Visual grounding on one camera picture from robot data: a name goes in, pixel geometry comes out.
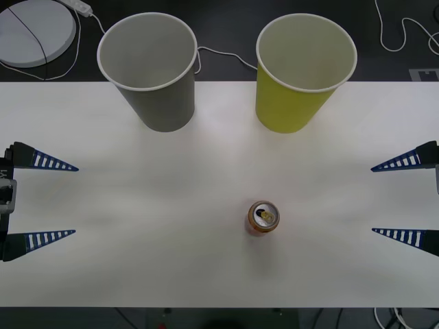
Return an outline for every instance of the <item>can lid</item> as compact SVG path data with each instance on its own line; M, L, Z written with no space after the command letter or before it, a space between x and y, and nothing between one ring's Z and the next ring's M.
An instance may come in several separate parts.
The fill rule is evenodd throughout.
M268 201L253 204L248 215L252 226L261 232L274 230L280 219L276 206Z

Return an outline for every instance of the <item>gray paper cup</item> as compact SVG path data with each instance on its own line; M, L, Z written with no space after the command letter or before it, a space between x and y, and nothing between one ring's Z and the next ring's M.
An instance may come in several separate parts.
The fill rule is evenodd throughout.
M114 24L97 48L102 74L142 121L159 132L189 122L195 108L191 28L168 14L147 12Z

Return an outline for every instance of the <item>cup rim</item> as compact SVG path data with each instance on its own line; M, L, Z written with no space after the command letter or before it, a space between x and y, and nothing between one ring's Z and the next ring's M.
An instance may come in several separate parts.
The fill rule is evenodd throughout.
M339 83L334 84L333 86L330 87L326 87L326 88L322 88L322 89L304 89L304 88L299 88L299 87L294 87L294 86L290 86L289 84L286 84L285 82L283 82L282 80L278 79L277 77L275 77L273 74L271 74L271 72L269 72L267 70L267 68L265 67L262 59L261 59L261 54L259 53L259 43L261 42L261 38L262 35L264 34L264 32L270 28L271 25L275 24L278 21L281 21L283 19L289 19L291 17L294 16L308 16L308 17L314 17L317 19L321 19L323 21L326 21L332 25L334 25L336 28L338 28L348 39L349 43L351 44L351 47L353 48L354 51L354 63L352 65L352 69L349 72L349 74ZM288 14L288 15L284 15L281 17L278 17L277 19L274 19L273 21L269 22L261 31L261 33L258 36L258 40L256 42L256 56L258 58L258 63L261 66L261 68L278 84L291 89L291 90L295 90L295 91L299 91L302 93L323 93L325 91L330 91L330 90L334 90L336 89L338 86L341 86L344 82L348 81L349 78L352 76L352 74L355 71L355 68L357 67L357 48L355 47L355 43L353 42L351 36L348 34L348 32L346 32L346 30L341 27L340 25L338 25L336 22L331 21L330 19L327 19L325 17L322 16L318 16L318 15L314 15L314 14L306 14L306 13L298 13L298 14Z
M173 19L177 22L179 22L181 25L183 25L184 27L187 28L187 30L189 31L189 33L192 36L193 39L193 43L194 43L194 50L193 50L193 56L192 56L192 60L189 63L189 65L187 66L187 68L177 77L175 77L174 79L172 79L171 81L166 82L165 84L161 84L158 86L154 86L154 87L147 87L147 88L136 88L136 87L129 87L129 86L125 86L124 84L120 84L117 81L114 81L114 79L112 79L104 70L104 68L102 67L102 63L101 63L101 48L102 45L106 39L106 37L108 36L108 34L114 30L115 28L117 28L117 26L119 26L120 24L122 24L125 21L129 21L130 19L133 19L134 17L137 16L149 16L149 15L154 15L154 16L165 16L168 17L170 19ZM140 14L135 14L135 15L131 15L128 17L125 17L124 19L121 19L119 22L115 23L112 27L110 27L110 29L108 29L108 31L104 34L104 36L102 37L102 39L99 42L99 46L97 46L97 52L96 52L96 57L97 57L97 65L99 67L99 70L101 71L101 73L104 75L104 77L111 83L113 83L115 86L118 86L122 89L126 89L126 90L131 90L131 91L153 91L153 90L158 90L158 89L162 89L165 87L168 87L174 83L176 83L178 80L180 80L182 77L184 77L189 70L192 68L193 63L195 63L195 59L197 58L197 49L198 49L198 44L197 44L197 39L195 37L195 34L193 33L192 29L181 19L178 19L175 16L169 15L169 14L164 14L162 12L142 12Z

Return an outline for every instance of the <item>yellow paper cup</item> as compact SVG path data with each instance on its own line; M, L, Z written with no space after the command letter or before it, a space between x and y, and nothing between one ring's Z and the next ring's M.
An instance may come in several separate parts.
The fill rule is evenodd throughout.
M256 43L256 114L268 129L303 128L357 65L357 50L338 24L290 14L264 27Z

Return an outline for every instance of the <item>orange can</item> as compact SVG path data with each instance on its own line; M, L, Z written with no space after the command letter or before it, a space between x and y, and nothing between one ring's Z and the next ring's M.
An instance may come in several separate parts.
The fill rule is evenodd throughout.
M258 201L250 207L246 229L254 236L264 236L273 231L280 220L277 207L268 201Z

